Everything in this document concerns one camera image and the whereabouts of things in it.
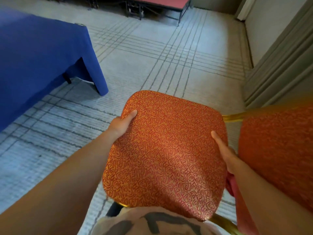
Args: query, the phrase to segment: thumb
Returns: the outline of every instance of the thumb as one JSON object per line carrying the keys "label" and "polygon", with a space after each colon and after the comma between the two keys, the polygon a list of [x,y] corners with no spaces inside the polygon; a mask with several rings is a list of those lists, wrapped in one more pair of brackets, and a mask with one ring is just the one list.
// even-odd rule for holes
{"label": "thumb", "polygon": [[133,118],[135,118],[135,116],[137,115],[138,113],[138,110],[133,110],[132,112],[130,112],[124,119],[123,121],[124,122],[127,122],[127,124],[130,124],[131,123],[131,120]]}
{"label": "thumb", "polygon": [[211,136],[217,143],[222,156],[230,152],[229,148],[226,146],[226,144],[223,142],[223,140],[218,136],[218,134],[215,131],[211,132]]}

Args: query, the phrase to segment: forearm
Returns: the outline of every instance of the forearm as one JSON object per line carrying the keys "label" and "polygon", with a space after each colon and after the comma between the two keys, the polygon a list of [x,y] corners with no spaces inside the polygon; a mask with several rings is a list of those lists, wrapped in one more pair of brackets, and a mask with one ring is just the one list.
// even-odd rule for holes
{"label": "forearm", "polygon": [[232,159],[240,193],[261,235],[310,234],[312,214],[276,189],[247,164]]}
{"label": "forearm", "polygon": [[76,235],[115,139],[105,131],[2,213],[3,233]]}

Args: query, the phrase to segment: blue tablecloth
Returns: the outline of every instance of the blue tablecloth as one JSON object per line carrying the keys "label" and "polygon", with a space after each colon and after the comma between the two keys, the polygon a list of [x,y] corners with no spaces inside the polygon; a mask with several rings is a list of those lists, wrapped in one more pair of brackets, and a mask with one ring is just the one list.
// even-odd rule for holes
{"label": "blue tablecloth", "polygon": [[0,131],[70,77],[108,88],[87,27],[0,8]]}

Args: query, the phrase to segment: gray striped carpet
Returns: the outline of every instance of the gray striped carpet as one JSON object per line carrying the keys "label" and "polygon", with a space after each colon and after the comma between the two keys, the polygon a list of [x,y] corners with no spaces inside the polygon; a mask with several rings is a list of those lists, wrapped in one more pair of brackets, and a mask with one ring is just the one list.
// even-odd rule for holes
{"label": "gray striped carpet", "polygon": [[[109,93],[100,97],[93,84],[73,79],[0,133],[0,212],[107,129],[136,91],[175,95],[222,114],[244,110],[241,87],[251,67],[244,26],[230,15],[193,8],[177,27],[168,19],[127,18],[118,8],[88,10],[46,0],[1,4],[85,24]],[[227,125],[234,148],[239,129],[240,124]],[[79,234],[90,234],[111,203],[99,184]],[[234,199],[227,192],[217,213],[236,222]]]}

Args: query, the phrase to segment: orange patterned chair back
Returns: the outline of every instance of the orange patterned chair back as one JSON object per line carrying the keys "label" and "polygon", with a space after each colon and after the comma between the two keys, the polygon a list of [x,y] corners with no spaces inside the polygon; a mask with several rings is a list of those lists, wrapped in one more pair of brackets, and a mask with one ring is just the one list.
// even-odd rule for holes
{"label": "orange patterned chair back", "polygon": [[215,130],[227,142],[222,115],[210,107],[154,91],[139,91],[122,117],[137,109],[127,132],[113,145],[103,187],[116,202],[161,206],[209,219],[225,188],[227,169]]}
{"label": "orange patterned chair back", "polygon": [[[245,119],[238,154],[268,182],[313,212],[313,104]],[[258,234],[238,193],[238,229]]]}

